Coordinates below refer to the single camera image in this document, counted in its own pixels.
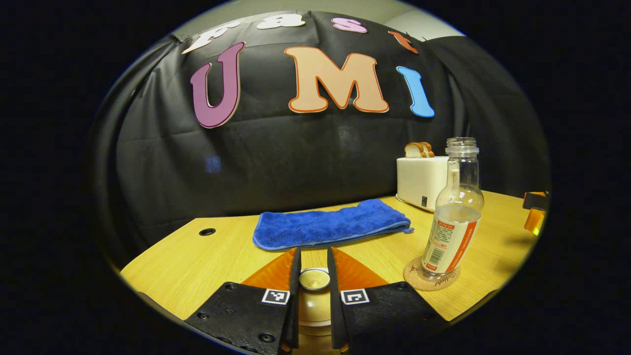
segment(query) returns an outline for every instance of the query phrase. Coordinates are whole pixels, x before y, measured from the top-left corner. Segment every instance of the purple letter u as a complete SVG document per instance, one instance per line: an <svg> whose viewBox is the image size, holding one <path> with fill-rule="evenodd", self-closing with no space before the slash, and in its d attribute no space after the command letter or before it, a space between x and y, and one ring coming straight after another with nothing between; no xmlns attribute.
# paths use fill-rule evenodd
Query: purple letter u
<svg viewBox="0 0 631 355"><path fill-rule="evenodd" d="M193 85L193 107L198 122L206 128L219 127L226 123L237 110L239 104L239 52L245 42L239 42L219 55L217 61L223 64L223 97L217 106L208 103L207 74L211 64L204 64L191 77Z"/></svg>

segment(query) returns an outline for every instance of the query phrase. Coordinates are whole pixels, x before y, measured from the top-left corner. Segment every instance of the coaster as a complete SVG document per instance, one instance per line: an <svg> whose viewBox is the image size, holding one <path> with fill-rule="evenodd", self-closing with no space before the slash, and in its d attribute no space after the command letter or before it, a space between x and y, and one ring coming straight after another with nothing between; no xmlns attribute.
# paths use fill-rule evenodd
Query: coaster
<svg viewBox="0 0 631 355"><path fill-rule="evenodd" d="M403 279L407 281L412 287L419 291L437 291L442 290L445 287L453 284L460 276L460 267L457 267L451 273L445 275L442 279L428 281L421 278L420 274L423 272L421 267L422 256L412 260L403 269Z"/></svg>

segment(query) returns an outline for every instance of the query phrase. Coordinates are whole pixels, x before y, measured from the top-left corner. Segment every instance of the bottle label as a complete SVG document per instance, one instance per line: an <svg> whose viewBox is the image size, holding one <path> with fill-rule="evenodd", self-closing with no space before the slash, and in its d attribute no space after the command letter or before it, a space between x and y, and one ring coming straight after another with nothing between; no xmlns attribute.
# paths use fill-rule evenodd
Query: bottle label
<svg viewBox="0 0 631 355"><path fill-rule="evenodd" d="M422 265L436 274L452 272L464 256L469 242L478 230L480 220L453 223L434 217Z"/></svg>

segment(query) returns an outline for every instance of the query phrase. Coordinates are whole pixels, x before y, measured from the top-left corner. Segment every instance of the white wall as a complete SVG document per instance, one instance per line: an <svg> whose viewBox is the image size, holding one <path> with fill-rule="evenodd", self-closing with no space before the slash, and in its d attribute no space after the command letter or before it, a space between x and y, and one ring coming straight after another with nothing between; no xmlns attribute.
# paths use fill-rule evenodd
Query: white wall
<svg viewBox="0 0 631 355"><path fill-rule="evenodd" d="M173 33L193 35L237 18L282 10L328 11L385 23L416 7L397 0L236 0L202 13Z"/></svg>
<svg viewBox="0 0 631 355"><path fill-rule="evenodd" d="M446 36L464 36L464 34L446 22L416 8L386 21L384 25L401 32L407 32L408 35L418 40L430 40Z"/></svg>

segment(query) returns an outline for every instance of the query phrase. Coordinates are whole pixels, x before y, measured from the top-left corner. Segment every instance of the bread slice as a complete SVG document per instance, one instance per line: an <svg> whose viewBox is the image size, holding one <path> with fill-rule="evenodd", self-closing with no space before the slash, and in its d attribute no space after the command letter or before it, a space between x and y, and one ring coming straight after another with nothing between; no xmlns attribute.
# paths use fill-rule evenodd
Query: bread slice
<svg viewBox="0 0 631 355"><path fill-rule="evenodd" d="M426 141L422 141L420 145L421 147L423 147L423 153L425 153L425 157L433 158L432 145L427 143Z"/></svg>
<svg viewBox="0 0 631 355"><path fill-rule="evenodd" d="M427 158L425 152L423 152L423 146L420 143L408 143L405 146L406 158Z"/></svg>
<svg viewBox="0 0 631 355"><path fill-rule="evenodd" d="M412 142L405 146L406 158L431 158L434 157L432 146L423 141L420 143Z"/></svg>

